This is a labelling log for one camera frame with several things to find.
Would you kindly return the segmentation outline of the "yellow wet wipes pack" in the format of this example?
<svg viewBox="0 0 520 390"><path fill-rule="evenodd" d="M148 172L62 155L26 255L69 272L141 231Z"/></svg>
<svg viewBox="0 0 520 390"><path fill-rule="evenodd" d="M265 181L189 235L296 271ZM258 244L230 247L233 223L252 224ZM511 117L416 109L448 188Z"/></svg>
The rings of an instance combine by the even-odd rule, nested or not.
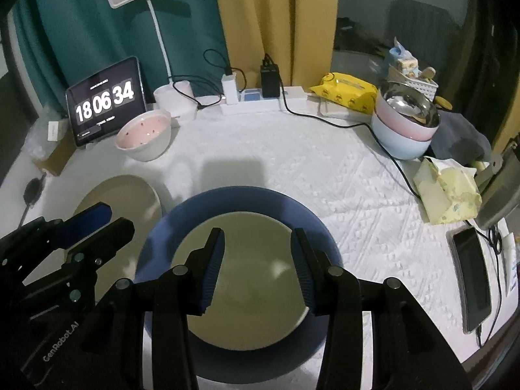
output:
<svg viewBox="0 0 520 390"><path fill-rule="evenodd" d="M377 88L349 74L330 72L310 90L319 97L359 113L372 114L375 109Z"/></svg>

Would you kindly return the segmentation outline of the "yellow lid jar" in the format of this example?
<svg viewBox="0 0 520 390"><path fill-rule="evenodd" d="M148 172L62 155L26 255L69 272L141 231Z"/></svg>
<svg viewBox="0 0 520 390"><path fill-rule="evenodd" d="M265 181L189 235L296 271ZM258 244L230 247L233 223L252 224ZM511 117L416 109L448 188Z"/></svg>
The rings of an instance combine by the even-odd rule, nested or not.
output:
<svg viewBox="0 0 520 390"><path fill-rule="evenodd" d="M434 103L437 108L441 108L442 110L451 111L453 109L452 104L441 96L435 96Z"/></svg>

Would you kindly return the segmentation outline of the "white plastic basket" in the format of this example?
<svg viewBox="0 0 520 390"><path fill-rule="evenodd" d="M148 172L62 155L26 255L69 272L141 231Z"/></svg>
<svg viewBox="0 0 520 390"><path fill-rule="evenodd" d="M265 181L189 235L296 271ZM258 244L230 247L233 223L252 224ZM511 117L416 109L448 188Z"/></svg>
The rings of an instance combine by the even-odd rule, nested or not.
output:
<svg viewBox="0 0 520 390"><path fill-rule="evenodd" d="M434 101L438 89L438 83L433 81L433 79L409 78L392 65L388 67L387 80L412 87L424 94L430 101Z"/></svg>

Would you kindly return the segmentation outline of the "black smartphone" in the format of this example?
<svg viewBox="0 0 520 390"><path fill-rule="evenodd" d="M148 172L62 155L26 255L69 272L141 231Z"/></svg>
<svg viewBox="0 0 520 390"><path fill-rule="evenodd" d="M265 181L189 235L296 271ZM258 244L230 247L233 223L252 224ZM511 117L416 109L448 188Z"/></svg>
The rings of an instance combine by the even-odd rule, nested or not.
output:
<svg viewBox="0 0 520 390"><path fill-rule="evenodd" d="M474 332L492 312L488 269L479 234L473 227L448 234L460 292L463 332Z"/></svg>

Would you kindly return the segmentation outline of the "cardboard box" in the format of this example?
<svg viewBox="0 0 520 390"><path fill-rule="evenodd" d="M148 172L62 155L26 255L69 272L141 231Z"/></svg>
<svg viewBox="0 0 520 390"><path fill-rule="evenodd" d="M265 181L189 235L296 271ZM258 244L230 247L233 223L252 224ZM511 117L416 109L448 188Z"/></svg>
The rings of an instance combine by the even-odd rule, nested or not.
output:
<svg viewBox="0 0 520 390"><path fill-rule="evenodd" d="M46 159L34 160L33 163L42 172L57 177L61 175L76 150L72 135L66 135Z"/></svg>

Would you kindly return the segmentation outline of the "pink steel-lined bowl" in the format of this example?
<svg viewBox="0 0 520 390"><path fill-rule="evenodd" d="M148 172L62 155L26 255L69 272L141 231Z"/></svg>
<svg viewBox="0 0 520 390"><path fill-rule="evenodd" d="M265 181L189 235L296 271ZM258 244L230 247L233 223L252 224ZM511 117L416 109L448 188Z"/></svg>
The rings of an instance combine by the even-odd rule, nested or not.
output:
<svg viewBox="0 0 520 390"><path fill-rule="evenodd" d="M436 106L423 93L394 81L379 87L375 114L399 135L418 142L430 141L440 126Z"/></svg>

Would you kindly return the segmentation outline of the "pink speckled bowl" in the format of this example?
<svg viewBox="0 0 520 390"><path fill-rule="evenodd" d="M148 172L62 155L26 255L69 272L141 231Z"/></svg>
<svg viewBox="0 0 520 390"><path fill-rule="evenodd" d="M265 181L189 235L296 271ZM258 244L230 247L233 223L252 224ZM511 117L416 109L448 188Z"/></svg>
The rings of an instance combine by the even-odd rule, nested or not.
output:
<svg viewBox="0 0 520 390"><path fill-rule="evenodd" d="M157 159L170 145L171 120L165 110L140 114L121 128L115 137L115 147L136 161Z"/></svg>

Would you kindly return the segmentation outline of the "large blue bowl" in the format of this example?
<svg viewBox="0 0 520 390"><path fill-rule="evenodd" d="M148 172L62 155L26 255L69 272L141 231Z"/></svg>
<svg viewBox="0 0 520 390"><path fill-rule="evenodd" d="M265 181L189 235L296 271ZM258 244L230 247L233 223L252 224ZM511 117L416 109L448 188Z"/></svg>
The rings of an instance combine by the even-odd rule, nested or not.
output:
<svg viewBox="0 0 520 390"><path fill-rule="evenodd" d="M171 210L149 233L136 268L137 282L158 278L171 262L183 239L215 216L247 211L269 216L305 231L311 245L341 264L337 244L323 222L306 206L267 188L216 188L195 195ZM190 331L197 375L229 385L246 385L277 379L305 364L323 346L329 319L310 311L292 333L262 349L222 349L202 341Z"/></svg>

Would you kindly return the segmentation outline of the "white charger plug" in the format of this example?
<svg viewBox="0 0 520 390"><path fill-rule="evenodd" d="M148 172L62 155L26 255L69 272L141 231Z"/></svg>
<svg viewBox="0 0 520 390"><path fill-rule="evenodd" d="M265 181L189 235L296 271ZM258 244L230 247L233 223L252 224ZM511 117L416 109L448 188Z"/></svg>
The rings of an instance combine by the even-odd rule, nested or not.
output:
<svg viewBox="0 0 520 390"><path fill-rule="evenodd" d="M236 74L223 74L221 77L222 90L227 105L236 105L239 103L239 92L236 83Z"/></svg>

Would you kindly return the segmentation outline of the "teal curtain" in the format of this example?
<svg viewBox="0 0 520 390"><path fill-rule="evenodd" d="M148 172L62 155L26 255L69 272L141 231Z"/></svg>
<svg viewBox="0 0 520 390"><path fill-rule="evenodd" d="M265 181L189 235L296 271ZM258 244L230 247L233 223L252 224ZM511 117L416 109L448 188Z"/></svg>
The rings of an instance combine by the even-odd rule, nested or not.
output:
<svg viewBox="0 0 520 390"><path fill-rule="evenodd" d="M217 0L151 0L171 70L195 95L220 87L227 48ZM12 17L32 89L43 107L63 114L65 91L127 57L139 60L145 98L167 72L145 0L112 9L108 0L18 0Z"/></svg>

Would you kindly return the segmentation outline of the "light blue bowl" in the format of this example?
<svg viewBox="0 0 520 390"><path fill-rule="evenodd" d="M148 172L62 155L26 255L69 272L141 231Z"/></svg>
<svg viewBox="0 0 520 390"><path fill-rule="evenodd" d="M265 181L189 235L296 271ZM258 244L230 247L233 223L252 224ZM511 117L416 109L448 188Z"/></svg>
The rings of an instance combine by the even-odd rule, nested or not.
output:
<svg viewBox="0 0 520 390"><path fill-rule="evenodd" d="M421 157L430 146L430 141L415 141L395 132L377 116L372 114L371 127L384 149L395 159L411 160Z"/></svg>

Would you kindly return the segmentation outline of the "grey folded cloth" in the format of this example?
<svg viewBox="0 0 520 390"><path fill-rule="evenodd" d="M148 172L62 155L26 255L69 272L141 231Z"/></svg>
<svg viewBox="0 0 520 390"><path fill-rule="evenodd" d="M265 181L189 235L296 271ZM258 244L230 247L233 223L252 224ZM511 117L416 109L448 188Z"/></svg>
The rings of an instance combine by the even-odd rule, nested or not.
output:
<svg viewBox="0 0 520 390"><path fill-rule="evenodd" d="M440 123L430 147L436 159L454 159L460 165L491 160L491 144L459 113L439 111Z"/></svg>

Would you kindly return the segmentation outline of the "cream yellow bowl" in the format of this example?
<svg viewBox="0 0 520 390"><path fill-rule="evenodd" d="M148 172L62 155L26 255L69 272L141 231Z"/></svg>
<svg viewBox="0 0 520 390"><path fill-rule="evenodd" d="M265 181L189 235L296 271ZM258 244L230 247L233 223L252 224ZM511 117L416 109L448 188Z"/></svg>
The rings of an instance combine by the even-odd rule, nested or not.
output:
<svg viewBox="0 0 520 390"><path fill-rule="evenodd" d="M172 266L203 247L210 231L225 232L225 252L212 304L188 329L202 341L230 350L262 349L301 324L307 307L291 256L291 229L254 212L215 216L192 230L175 252Z"/></svg>

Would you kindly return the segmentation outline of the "tablet showing clock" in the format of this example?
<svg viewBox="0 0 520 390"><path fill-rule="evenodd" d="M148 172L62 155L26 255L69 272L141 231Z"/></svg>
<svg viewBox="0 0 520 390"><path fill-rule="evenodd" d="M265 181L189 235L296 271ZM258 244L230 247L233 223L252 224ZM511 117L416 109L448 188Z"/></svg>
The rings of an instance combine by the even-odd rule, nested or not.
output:
<svg viewBox="0 0 520 390"><path fill-rule="evenodd" d="M146 111L138 59L128 57L69 87L65 101L78 148L118 133Z"/></svg>

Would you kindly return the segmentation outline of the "beige plate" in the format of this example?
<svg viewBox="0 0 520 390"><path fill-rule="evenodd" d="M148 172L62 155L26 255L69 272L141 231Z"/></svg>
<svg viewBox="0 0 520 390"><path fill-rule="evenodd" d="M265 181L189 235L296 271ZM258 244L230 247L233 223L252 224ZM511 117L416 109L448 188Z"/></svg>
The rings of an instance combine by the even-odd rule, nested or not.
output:
<svg viewBox="0 0 520 390"><path fill-rule="evenodd" d="M140 252L149 232L161 220L162 207L156 191L145 180L133 175L104 180L84 197L74 214L97 202L105 202L111 207L111 222L122 216L135 227L133 240L97 271L95 299L99 301L117 279L135 279Z"/></svg>

